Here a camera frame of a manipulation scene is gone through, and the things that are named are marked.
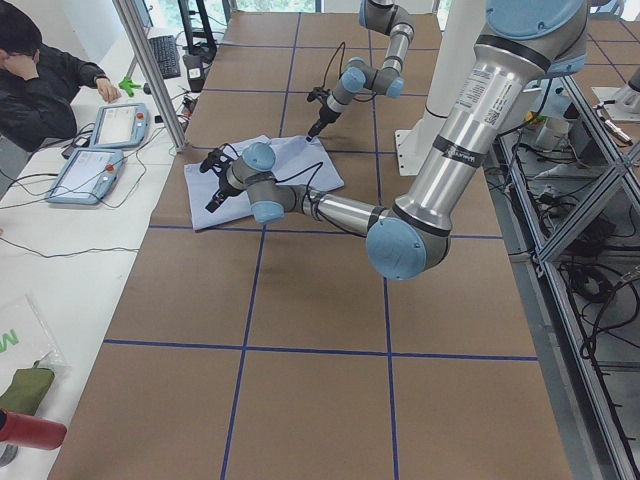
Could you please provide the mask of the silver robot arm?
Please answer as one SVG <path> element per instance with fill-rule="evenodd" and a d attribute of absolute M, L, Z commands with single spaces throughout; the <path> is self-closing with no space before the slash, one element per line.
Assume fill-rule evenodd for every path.
<path fill-rule="evenodd" d="M 306 134 L 307 142 L 316 138 L 327 125 L 334 123 L 363 90 L 368 90 L 373 96 L 397 98 L 404 89 L 402 70 L 415 34 L 411 15 L 393 1 L 362 1 L 359 24 L 389 37 L 384 61 L 380 68 L 374 68 L 362 58 L 353 57 L 340 73 L 333 89 L 326 89 L 326 79 L 323 79 L 321 86 L 314 87 L 308 93 L 307 101 L 317 100 L 321 107 L 318 120 Z"/>
<path fill-rule="evenodd" d="M 474 44 L 475 61 L 410 190 L 391 208 L 287 185 L 273 172 L 272 148 L 256 142 L 238 156 L 215 149 L 201 163 L 217 191 L 209 211 L 241 194 L 261 224 L 297 212 L 366 241 L 384 277 L 410 279 L 438 265 L 449 251 L 451 214 L 532 81 L 578 71 L 586 56 L 587 1 L 491 1 Z"/>

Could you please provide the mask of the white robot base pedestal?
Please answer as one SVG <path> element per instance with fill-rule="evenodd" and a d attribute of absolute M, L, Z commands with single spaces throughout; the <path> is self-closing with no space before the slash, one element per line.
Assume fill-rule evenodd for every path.
<path fill-rule="evenodd" d="M 399 174 L 418 174 L 475 64 L 474 44 L 485 24 L 485 0 L 453 0 L 421 119 L 398 130 Z"/>

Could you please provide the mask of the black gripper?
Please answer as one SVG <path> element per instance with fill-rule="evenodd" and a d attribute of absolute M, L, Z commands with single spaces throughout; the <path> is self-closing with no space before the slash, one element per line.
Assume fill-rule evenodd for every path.
<path fill-rule="evenodd" d="M 245 190 L 244 183 L 233 172 L 222 172 L 219 175 L 217 195 L 206 204 L 208 212 L 215 212 L 226 198 L 239 196 Z"/>
<path fill-rule="evenodd" d="M 309 129 L 306 139 L 313 140 L 327 125 L 334 123 L 339 117 L 339 112 L 323 105 L 319 110 L 319 120 Z"/>

